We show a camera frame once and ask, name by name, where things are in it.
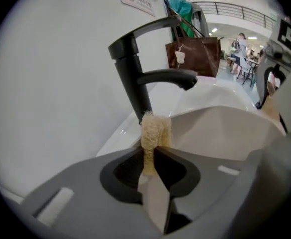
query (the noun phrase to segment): faucet handle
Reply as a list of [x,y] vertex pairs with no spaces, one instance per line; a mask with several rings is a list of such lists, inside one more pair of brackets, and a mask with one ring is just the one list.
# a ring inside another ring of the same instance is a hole
[[113,44],[109,46],[109,52],[112,59],[120,59],[126,56],[139,53],[135,39],[142,34],[157,30],[164,27],[178,26],[181,23],[179,15],[173,15],[171,17],[161,18],[159,20],[150,22],[143,25],[121,38],[117,39]]

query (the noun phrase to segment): white label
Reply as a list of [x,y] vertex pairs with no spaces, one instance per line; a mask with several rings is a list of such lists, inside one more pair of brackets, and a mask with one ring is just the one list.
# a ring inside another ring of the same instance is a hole
[[280,87],[280,79],[275,78],[275,83],[276,83],[276,87],[279,88]]
[[218,170],[221,171],[221,172],[224,172],[224,173],[235,175],[235,176],[237,176],[240,173],[239,170],[232,169],[232,168],[229,168],[229,167],[226,167],[226,166],[223,166],[223,165],[220,165],[218,167]]
[[69,203],[74,192],[68,188],[61,188],[51,199],[47,206],[40,212],[37,219],[43,224],[51,227],[55,224],[58,215]]
[[121,0],[121,2],[142,10],[155,17],[152,0]]

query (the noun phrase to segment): green cloth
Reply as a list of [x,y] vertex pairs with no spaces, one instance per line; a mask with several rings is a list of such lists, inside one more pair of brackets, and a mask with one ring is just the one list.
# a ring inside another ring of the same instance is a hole
[[[168,0],[170,7],[176,11],[183,19],[188,23],[191,22],[192,6],[185,0]],[[194,37],[193,32],[184,23],[181,23],[181,27],[188,37]]]

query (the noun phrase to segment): sink basin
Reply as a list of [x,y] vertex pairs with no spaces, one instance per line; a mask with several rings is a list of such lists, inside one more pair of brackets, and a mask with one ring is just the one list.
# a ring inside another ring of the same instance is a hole
[[172,114],[218,105],[256,110],[249,96],[236,82],[201,76],[193,88],[182,93]]
[[172,117],[173,148],[202,156],[245,160],[284,134],[264,117],[226,106]]

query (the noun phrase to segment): brown leather bag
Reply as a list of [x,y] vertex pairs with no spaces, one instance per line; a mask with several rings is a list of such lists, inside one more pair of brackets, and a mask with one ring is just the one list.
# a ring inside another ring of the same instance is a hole
[[[190,69],[198,72],[199,76],[216,77],[220,62],[220,41],[217,37],[199,37],[191,24],[182,18],[181,20],[192,30],[195,37],[186,37],[181,27],[182,37],[178,37],[175,27],[172,28],[176,42],[165,45],[169,67]],[[179,48],[185,53],[183,64],[176,61],[175,51],[179,51]]]

